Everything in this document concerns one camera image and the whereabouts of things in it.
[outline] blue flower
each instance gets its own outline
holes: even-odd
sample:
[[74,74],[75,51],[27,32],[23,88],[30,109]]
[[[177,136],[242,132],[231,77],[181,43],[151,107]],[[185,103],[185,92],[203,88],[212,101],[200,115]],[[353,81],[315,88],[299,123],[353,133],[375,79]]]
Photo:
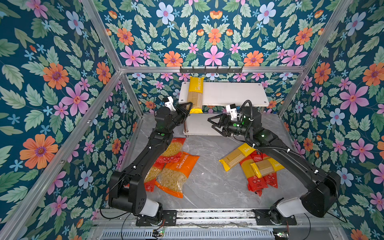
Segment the blue flower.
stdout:
[[105,20],[108,21],[108,23],[110,23],[112,21],[112,19],[109,15],[104,15],[104,17],[105,17]]
[[12,114],[12,117],[8,117],[7,119],[12,121],[12,125],[14,125],[15,122],[20,123],[20,121],[18,120],[20,119],[20,117],[16,117],[15,114]]
[[359,176],[355,176],[355,179],[357,180],[357,182],[362,182],[361,177],[359,177]]
[[313,13],[307,15],[307,19],[311,20],[313,18]]
[[17,170],[19,168],[23,168],[23,161],[18,161],[17,159],[15,159],[15,164],[12,164],[11,166],[9,166],[9,168],[14,168],[14,171],[17,172]]
[[71,182],[72,182],[72,180],[70,180],[70,178],[68,178],[67,180],[65,180],[65,181],[64,181],[64,183],[65,183],[64,187],[69,187]]
[[70,227],[69,226],[65,226],[64,227],[64,231],[61,233],[61,234],[64,234],[64,235],[67,235],[67,233],[70,231]]
[[57,8],[60,10],[60,12],[64,11],[64,7],[60,5],[60,3],[57,3]]
[[57,197],[60,194],[60,188],[56,188],[56,191],[53,194]]
[[223,16],[223,19],[221,19],[221,21],[226,23],[228,21],[228,15],[227,16]]
[[83,77],[86,77],[88,73],[85,71],[85,69],[83,69],[83,71],[81,72],[81,74],[83,75]]
[[26,53],[26,54],[24,55],[24,57],[29,58],[30,61],[32,61],[32,58],[33,58],[33,59],[36,59],[36,58],[34,57],[35,54],[34,54],[33,52],[29,53],[27,50],[25,50],[25,53]]
[[43,112],[47,113],[47,116],[49,116],[49,114],[52,114],[52,108],[50,108],[49,106],[47,106],[47,108],[43,109]]
[[51,131],[51,129],[49,129],[49,127],[50,127],[49,125],[47,125],[47,126],[42,125],[41,128],[43,130],[41,130],[40,133],[44,133],[45,135],[47,135],[47,132]]
[[36,44],[36,46],[38,47],[37,51],[41,53],[44,53],[46,51],[46,49],[44,49],[44,45]]
[[173,12],[173,15],[175,15],[175,17],[178,17],[180,16],[180,12],[175,9],[175,12]]
[[210,21],[209,16],[208,16],[208,15],[207,15],[207,16],[204,16],[203,21],[205,21],[205,23],[209,22],[209,21]]
[[118,18],[120,18],[120,20],[123,21],[123,20],[124,20],[124,15],[122,15],[121,13],[119,13]]

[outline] floral wallpaper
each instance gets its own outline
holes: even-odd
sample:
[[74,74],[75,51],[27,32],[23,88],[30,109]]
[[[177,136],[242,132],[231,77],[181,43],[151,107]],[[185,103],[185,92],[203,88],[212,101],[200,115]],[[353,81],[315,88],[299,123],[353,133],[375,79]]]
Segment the floral wallpaper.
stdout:
[[349,7],[284,116],[299,152],[341,176],[341,224],[353,240],[384,237],[383,10],[382,0]]
[[[0,29],[3,227],[114,69],[79,1],[2,1]],[[135,119],[119,83],[19,239],[86,239]]]

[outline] pasta package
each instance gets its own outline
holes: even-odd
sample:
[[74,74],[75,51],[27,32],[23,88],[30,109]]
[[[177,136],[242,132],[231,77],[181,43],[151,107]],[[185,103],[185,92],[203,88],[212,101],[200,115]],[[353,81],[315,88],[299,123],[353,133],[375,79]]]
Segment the pasta package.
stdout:
[[144,179],[145,191],[153,192],[155,188],[155,181],[157,176],[161,173],[165,166],[165,163],[155,162]]
[[160,157],[157,158],[156,162],[169,163],[169,162],[179,161],[182,154],[182,148],[183,148],[184,142],[185,142],[184,137],[173,138],[168,148],[165,150],[163,154],[161,154]]
[[254,151],[254,148],[244,143],[240,147],[233,150],[230,154],[223,157],[223,159],[219,160],[219,162],[223,164],[224,170],[228,172],[231,168],[233,168],[236,164],[245,159]]
[[183,198],[183,184],[187,181],[199,156],[183,152],[178,162],[168,163],[156,179],[156,186],[172,196]]
[[192,102],[192,108],[189,113],[203,113],[203,80],[204,77],[190,78],[187,102]]

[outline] aluminum frame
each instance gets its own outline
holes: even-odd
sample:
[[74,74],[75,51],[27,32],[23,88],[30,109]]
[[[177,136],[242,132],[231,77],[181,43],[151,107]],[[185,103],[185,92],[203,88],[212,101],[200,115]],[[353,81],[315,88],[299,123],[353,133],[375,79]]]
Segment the aluminum frame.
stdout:
[[336,6],[335,11],[332,13],[331,17],[329,18],[327,24],[324,27],[324,32],[320,36],[318,42],[316,43],[315,47],[311,51],[310,55],[308,56],[308,58],[304,64],[304,72],[301,73],[297,77],[297,79],[296,79],[295,83],[293,84],[293,86],[291,87],[291,90],[289,91],[287,97],[284,99],[284,103],[278,112],[279,117],[281,117],[281,118],[283,117],[289,104],[291,103],[291,101],[295,97],[297,91],[300,89],[301,84],[303,83],[303,80],[307,77],[312,66],[316,63],[316,60],[319,57],[321,51],[323,50],[323,48],[327,44],[333,31],[336,29],[341,18],[344,16],[345,12],[347,11],[347,9],[351,3],[352,3],[351,0],[340,0],[339,1],[338,5]]
[[14,240],[19,231],[25,226],[30,216],[39,205],[39,200],[46,194],[49,186],[56,179],[65,162],[70,157],[78,142],[84,136],[89,127],[89,123],[96,117],[97,113],[105,103],[105,99],[117,85],[121,78],[121,73],[115,73],[105,85],[99,96],[83,115],[80,122],[68,136],[62,147],[56,153],[42,174],[39,176],[33,187],[28,191],[19,207],[7,221],[0,231],[0,239]]

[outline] pink flower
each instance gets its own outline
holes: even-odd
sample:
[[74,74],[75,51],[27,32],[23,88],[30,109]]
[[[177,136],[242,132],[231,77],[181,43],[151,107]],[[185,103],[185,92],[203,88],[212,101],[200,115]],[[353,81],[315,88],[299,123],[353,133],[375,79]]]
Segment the pink flower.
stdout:
[[127,66],[130,66],[133,65],[135,67],[138,67],[139,66],[139,63],[140,64],[143,64],[145,63],[145,61],[142,59],[142,58],[139,58],[140,56],[140,51],[139,50],[134,50],[133,53],[132,53],[132,49],[128,46],[125,46],[125,52],[121,52],[120,55],[124,58],[127,58],[127,60],[125,60],[125,64]]
[[324,93],[321,92],[322,89],[323,87],[314,88],[314,92],[311,93],[311,96],[313,96],[312,101],[320,102],[320,97],[324,96]]
[[333,143],[332,146],[335,147],[334,151],[337,152],[339,151],[339,154],[343,153],[343,150],[345,151],[347,148],[343,146],[344,141],[339,141],[336,139],[336,143]]
[[33,10],[37,18],[43,16],[43,18],[48,19],[47,14],[45,14],[45,12],[48,11],[48,8],[41,4],[40,0],[29,0],[29,2],[26,2],[25,5]]
[[234,53],[238,53],[239,49],[240,49],[239,44],[236,43],[231,45],[231,48],[229,49],[229,51],[232,51],[232,54],[234,54]]
[[255,81],[259,81],[260,78],[264,78],[264,73],[252,73],[253,76],[251,77],[252,79],[255,79]]
[[55,185],[56,185],[56,187],[63,187],[64,186],[63,181],[60,179],[62,179],[66,174],[67,174],[66,171],[62,171],[59,173],[59,175],[57,175],[55,181],[48,188],[48,195],[51,195],[53,193],[53,191],[55,190]]
[[63,97],[61,101],[67,106],[72,105],[70,109],[71,116],[76,115],[77,109],[84,114],[88,110],[88,104],[84,101],[88,100],[89,94],[81,93],[81,86],[78,83],[74,86],[74,91],[70,87],[66,87],[65,90],[71,97]]
[[305,80],[303,81],[303,90],[307,91],[312,87],[312,77],[308,77],[308,75],[305,77]]
[[83,151],[87,151],[87,155],[88,155],[89,152],[93,152],[94,146],[95,146],[95,144],[93,144],[92,141],[85,142],[85,147],[84,147]]
[[109,106],[108,108],[106,108],[106,110],[107,110],[107,116],[111,118],[113,116],[113,109],[111,108],[111,106]]
[[144,60],[151,59],[149,56],[150,53],[147,52],[147,50],[140,50],[140,57],[144,57]]
[[68,106],[63,106],[62,102],[59,102],[59,106],[54,105],[53,108],[55,108],[57,110],[55,112],[55,115],[56,116],[60,115],[61,119],[64,118],[64,115],[68,115],[69,114],[68,111],[66,111],[68,109]]
[[311,116],[314,116],[314,117],[317,117],[319,115],[319,109],[320,108],[317,108],[316,106],[313,107],[313,109],[311,109]]
[[284,50],[284,48],[277,53],[277,58],[283,59],[285,56],[287,56],[288,50]]
[[357,143],[352,142],[351,146],[356,149],[352,151],[353,156],[359,155],[359,160],[361,162],[365,162],[365,157],[369,159],[374,159],[373,154],[368,152],[369,150],[373,149],[373,144],[368,143],[367,145],[364,146],[364,140],[362,138],[359,139],[358,141],[359,145]]
[[380,171],[377,170],[376,168],[372,168],[371,169],[371,172],[373,174],[375,174],[376,176],[378,176],[378,177],[375,177],[373,179],[373,182],[376,183],[376,184],[380,184],[380,183],[382,183],[384,181],[384,164],[380,163],[379,164],[379,169],[380,169]]
[[212,63],[212,66],[216,63],[216,65],[221,65],[221,60],[219,58],[222,58],[224,56],[223,52],[217,52],[217,46],[213,45],[211,47],[211,53],[209,52],[204,52],[203,53],[204,57],[207,58],[205,61],[204,65],[209,65]]
[[173,76],[172,76],[172,73],[161,73],[162,75],[160,76],[161,79],[166,79],[166,81],[168,82],[169,79],[173,79]]
[[157,83],[155,83],[155,86],[156,86],[156,88],[159,88],[160,90],[163,89],[163,87],[164,87],[163,82],[159,82],[159,81],[157,81]]
[[84,78],[81,78],[81,81],[79,82],[80,86],[81,86],[81,90],[86,90],[88,91],[88,88],[91,86],[89,83],[88,83],[88,79],[84,79]]
[[193,43],[191,43],[191,45],[188,47],[188,49],[189,49],[189,53],[196,53],[196,51],[199,50],[197,48],[197,44],[193,45]]
[[184,81],[184,82],[188,82],[188,79],[191,78],[191,76],[189,75],[189,73],[177,73],[177,75],[179,75],[179,81]]
[[67,201],[67,197],[63,197],[63,199],[61,199],[61,196],[58,196],[57,202],[51,203],[50,205],[50,207],[52,208],[51,217],[55,215],[56,212],[58,216],[61,215],[61,210],[67,208],[67,204],[65,203],[65,201]]
[[368,91],[368,86],[364,86],[359,88],[356,92],[356,84],[351,83],[348,88],[349,94],[347,92],[340,93],[340,98],[344,101],[340,109],[347,109],[349,107],[349,111],[352,113],[352,115],[355,115],[355,113],[358,111],[358,106],[365,107],[369,104],[368,100],[366,98],[361,98],[364,94]]
[[74,148],[72,154],[67,159],[67,162],[72,162],[72,156],[74,156],[74,157],[78,157],[79,156],[79,153],[77,151],[75,151],[75,150],[79,149],[79,147],[80,147],[80,144],[77,144],[77,146]]
[[352,82],[349,80],[349,77],[346,77],[345,79],[341,79],[341,83],[339,84],[340,90],[348,90],[348,85],[350,85]]
[[376,195],[373,194],[373,193],[370,193],[371,197],[373,199],[371,199],[370,203],[372,203],[373,205],[376,205],[377,209],[379,211],[383,210],[383,207],[384,207],[384,201],[382,199],[382,195],[380,192],[377,192]]
[[245,76],[247,76],[248,73],[236,73],[235,76],[233,76],[233,79],[236,79],[238,82],[240,82],[241,80],[245,80]]
[[300,45],[296,51],[293,51],[292,49],[288,50],[288,57],[284,58],[281,62],[282,63],[288,63],[287,66],[300,65],[302,57],[305,57],[308,53],[307,52],[301,52],[303,50],[303,46]]

